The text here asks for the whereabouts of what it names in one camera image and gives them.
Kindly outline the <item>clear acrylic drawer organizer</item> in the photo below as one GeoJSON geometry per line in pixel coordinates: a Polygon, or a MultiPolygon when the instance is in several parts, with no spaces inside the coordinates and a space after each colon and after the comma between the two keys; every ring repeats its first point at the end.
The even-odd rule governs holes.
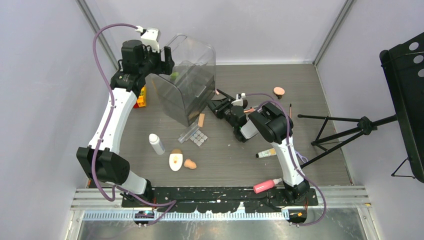
{"type": "Polygon", "coordinates": [[[152,83],[164,113],[189,127],[215,95],[216,51],[185,34],[167,44],[174,67],[170,75],[154,75],[152,83]]]}

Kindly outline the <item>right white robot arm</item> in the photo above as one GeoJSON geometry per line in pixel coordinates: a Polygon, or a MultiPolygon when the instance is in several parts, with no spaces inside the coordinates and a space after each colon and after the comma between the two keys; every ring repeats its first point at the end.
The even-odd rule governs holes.
{"type": "Polygon", "coordinates": [[[207,106],[218,119],[227,121],[235,138],[242,143],[260,135],[271,144],[281,170],[284,194],[288,203],[299,205],[310,189],[310,183],[301,169],[293,141],[293,121],[273,97],[261,103],[251,113],[245,112],[245,93],[232,97],[218,90],[223,98],[208,100],[207,106]]]}

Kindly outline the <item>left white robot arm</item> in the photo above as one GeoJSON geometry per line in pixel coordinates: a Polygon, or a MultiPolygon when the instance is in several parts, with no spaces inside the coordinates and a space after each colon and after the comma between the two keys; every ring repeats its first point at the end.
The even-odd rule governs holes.
{"type": "Polygon", "coordinates": [[[108,196],[102,183],[110,184],[127,195],[133,194],[136,203],[148,207],[154,199],[151,182],[131,171],[130,163],[119,155],[120,144],[129,114],[146,84],[146,77],[150,74],[171,75],[175,62],[169,46],[154,50],[140,40],[125,41],[121,54],[118,70],[106,81],[109,97],[99,127],[88,146],[77,149],[76,157],[85,174],[107,200],[112,202],[115,196],[108,196]]]}

